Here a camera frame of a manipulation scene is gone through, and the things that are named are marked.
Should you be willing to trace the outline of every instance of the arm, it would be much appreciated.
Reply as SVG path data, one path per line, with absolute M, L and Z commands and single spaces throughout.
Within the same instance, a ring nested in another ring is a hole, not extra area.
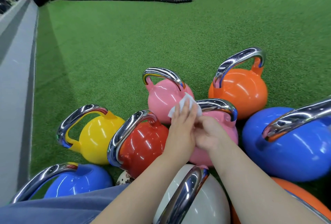
M 200 117 L 197 145 L 205 149 L 242 224 L 324 223 L 263 172 L 211 117 Z
M 196 106 L 189 111 L 189 103 L 185 103 L 181 113 L 176 106 L 163 154 L 116 197 L 92 224 L 109 223 L 110 220 L 122 224 L 152 223 L 168 186 L 193 153 L 195 142 L 191 133 L 196 113 Z

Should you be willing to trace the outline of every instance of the person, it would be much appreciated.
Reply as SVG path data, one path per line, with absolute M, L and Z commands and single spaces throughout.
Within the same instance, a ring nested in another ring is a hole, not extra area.
M 7 205 L 0 223 L 152 223 L 195 146 L 208 152 L 242 224 L 324 223 L 252 162 L 214 118 L 196 114 L 188 100 L 181 111 L 176 105 L 163 154 L 131 184 Z

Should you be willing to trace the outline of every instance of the yellow kettlebell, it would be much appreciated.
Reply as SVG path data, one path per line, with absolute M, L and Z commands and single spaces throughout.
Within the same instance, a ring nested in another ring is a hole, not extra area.
M 79 141 L 69 138 L 69 130 L 90 113 L 98 113 L 100 116 L 93 118 L 84 126 Z M 91 163 L 106 165 L 109 164 L 107 159 L 109 142 L 124 122 L 122 118 L 115 116 L 108 109 L 88 104 L 67 117 L 59 126 L 56 136 L 58 143 L 63 147 L 81 153 Z

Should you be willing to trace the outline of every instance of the yellow kettlebell handle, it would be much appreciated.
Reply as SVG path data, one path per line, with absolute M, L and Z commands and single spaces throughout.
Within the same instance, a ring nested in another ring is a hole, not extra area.
M 116 119 L 116 116 L 108 109 L 100 107 L 95 104 L 88 104 L 75 110 L 69 117 L 67 117 L 59 126 L 56 133 L 58 142 L 65 148 L 70 148 L 73 151 L 80 152 L 81 144 L 79 141 L 69 137 L 69 130 L 77 124 L 83 117 L 90 113 L 98 113 L 100 116 L 107 119 Z

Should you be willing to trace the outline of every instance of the forearm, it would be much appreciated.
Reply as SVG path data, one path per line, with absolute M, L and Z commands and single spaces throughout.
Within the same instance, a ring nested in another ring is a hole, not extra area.
M 242 224 L 323 223 L 230 139 L 222 139 L 209 155 Z
M 92 223 L 104 224 L 110 220 L 122 224 L 152 223 L 163 195 L 180 168 L 174 159 L 159 156 Z

